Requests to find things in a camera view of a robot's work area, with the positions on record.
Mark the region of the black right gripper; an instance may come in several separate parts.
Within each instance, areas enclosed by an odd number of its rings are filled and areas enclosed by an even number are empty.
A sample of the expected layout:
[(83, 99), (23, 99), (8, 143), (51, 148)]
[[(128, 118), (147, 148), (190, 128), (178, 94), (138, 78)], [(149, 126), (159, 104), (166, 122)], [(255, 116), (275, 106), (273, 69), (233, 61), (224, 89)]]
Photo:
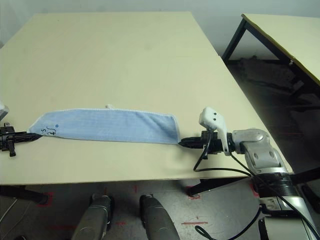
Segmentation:
[(216, 155), (223, 152), (222, 140), (218, 139), (218, 133), (204, 130), (201, 136), (185, 137), (180, 145), (189, 149), (202, 149), (200, 159), (207, 159), (208, 155)]

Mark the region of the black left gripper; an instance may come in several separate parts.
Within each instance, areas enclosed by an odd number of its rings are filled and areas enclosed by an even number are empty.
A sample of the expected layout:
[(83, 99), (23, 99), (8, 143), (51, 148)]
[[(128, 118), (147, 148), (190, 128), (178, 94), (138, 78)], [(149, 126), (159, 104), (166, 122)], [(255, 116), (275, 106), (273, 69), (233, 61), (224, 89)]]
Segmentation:
[(15, 143), (33, 142), (42, 136), (36, 133), (15, 132), (10, 123), (5, 122), (0, 127), (0, 150), (2, 152), (9, 151), (10, 157), (16, 156)]

